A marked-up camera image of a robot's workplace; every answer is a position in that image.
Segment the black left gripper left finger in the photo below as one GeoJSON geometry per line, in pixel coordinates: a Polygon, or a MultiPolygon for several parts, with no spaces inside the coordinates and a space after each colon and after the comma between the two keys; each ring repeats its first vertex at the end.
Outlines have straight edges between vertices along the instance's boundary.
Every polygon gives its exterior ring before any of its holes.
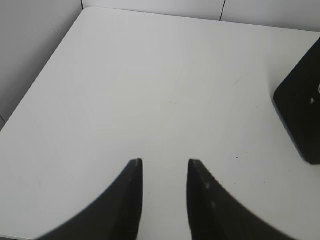
{"type": "Polygon", "coordinates": [[[143,208],[143,161],[133,159],[94,202],[42,240],[135,240],[143,208]]]}

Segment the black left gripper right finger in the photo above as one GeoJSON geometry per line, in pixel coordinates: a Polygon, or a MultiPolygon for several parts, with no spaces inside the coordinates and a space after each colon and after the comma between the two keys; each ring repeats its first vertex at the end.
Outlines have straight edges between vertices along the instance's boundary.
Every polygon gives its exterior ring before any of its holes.
{"type": "Polygon", "coordinates": [[[194,240],[281,240],[283,235],[235,200],[200,160],[187,171],[187,215],[194,240]]]}

